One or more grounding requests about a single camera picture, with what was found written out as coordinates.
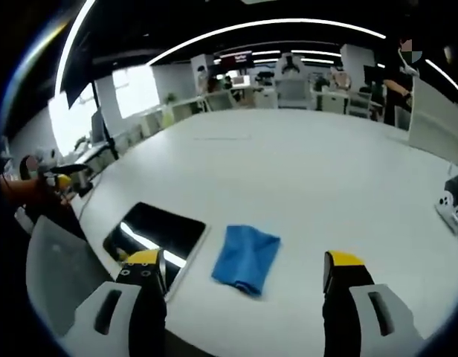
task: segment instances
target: tablet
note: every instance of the tablet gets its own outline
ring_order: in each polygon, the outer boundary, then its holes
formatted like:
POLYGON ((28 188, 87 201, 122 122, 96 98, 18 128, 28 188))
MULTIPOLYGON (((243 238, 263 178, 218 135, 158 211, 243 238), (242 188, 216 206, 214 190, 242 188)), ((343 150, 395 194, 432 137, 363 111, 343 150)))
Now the tablet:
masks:
POLYGON ((105 238, 103 247, 121 265, 137 251, 163 249, 169 300, 206 232, 203 222, 139 202, 105 238))

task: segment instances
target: window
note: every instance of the window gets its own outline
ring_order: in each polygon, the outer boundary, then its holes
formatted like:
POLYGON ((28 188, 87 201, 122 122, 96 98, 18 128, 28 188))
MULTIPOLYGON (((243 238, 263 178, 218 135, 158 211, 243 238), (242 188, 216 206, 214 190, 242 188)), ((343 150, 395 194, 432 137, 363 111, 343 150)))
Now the window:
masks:
POLYGON ((89 136, 91 118, 97 111, 94 92, 89 83, 79 97, 68 108, 65 93, 49 102, 52 130, 62 156, 74 151, 74 145, 82 136, 89 136))
POLYGON ((160 104, 153 70, 148 65, 114 71, 112 77, 122 118, 160 104))

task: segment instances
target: blue cloth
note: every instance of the blue cloth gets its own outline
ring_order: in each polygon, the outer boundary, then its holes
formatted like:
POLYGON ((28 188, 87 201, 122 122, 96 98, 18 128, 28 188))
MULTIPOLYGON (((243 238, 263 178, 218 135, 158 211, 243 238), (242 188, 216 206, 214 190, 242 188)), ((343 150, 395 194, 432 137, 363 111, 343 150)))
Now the blue cloth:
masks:
POLYGON ((229 225, 212 277, 249 295, 262 294, 280 238, 249 225, 229 225))

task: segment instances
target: black ceiling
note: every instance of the black ceiling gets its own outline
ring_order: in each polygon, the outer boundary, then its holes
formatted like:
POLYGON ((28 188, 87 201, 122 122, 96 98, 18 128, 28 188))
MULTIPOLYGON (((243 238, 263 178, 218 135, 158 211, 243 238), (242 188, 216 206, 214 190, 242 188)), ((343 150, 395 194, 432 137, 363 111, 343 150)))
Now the black ceiling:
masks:
MULTIPOLYGON (((409 28, 416 38, 423 41, 426 52, 431 52, 430 58, 434 59, 439 57, 445 45, 458 47, 458 11, 449 7, 453 0, 443 1, 441 5, 436 5, 438 1, 434 0, 421 1, 421 6, 410 18, 405 16, 408 12, 407 2, 278 0, 245 5, 240 0, 97 0, 74 43, 63 88, 68 94, 78 95, 75 92, 89 81, 108 75, 116 68, 145 63, 175 45, 212 30, 264 19, 328 19, 368 28, 388 37, 409 28)), ((58 15, 74 14, 79 6, 80 1, 66 1, 58 15)), ((51 13, 48 12, 43 19, 49 19, 51 13)), ((57 62, 69 29, 70 25, 46 48, 23 82, 8 120, 9 136, 13 136, 37 111, 47 105, 53 95, 57 62)), ((344 43, 372 48, 382 61, 388 41, 327 25, 264 25, 202 40, 169 55, 157 64, 185 61, 201 53, 224 52, 245 45, 257 51, 286 48, 322 51, 323 46, 336 47, 344 43), (299 43, 296 46, 287 43, 255 45, 280 41, 299 43), (334 45, 323 45, 320 42, 334 45)), ((439 65, 458 82, 458 68, 447 66, 446 63, 439 65)))

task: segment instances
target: cable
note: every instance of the cable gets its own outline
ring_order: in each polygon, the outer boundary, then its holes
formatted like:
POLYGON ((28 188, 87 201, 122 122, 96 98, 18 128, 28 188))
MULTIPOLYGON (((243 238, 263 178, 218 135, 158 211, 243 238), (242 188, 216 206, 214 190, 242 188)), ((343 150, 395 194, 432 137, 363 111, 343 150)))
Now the cable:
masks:
POLYGON ((90 194, 88 195, 87 201, 85 201, 85 203, 83 204, 83 206, 82 206, 82 208, 80 210, 79 217, 77 218, 77 220, 79 222, 82 219, 83 211, 86 209, 88 202, 91 200, 92 196, 94 195, 95 190, 97 189, 98 185, 102 181, 102 176, 103 176, 103 171, 100 173, 100 177, 99 177, 97 183, 94 185, 94 188, 92 188, 90 194))

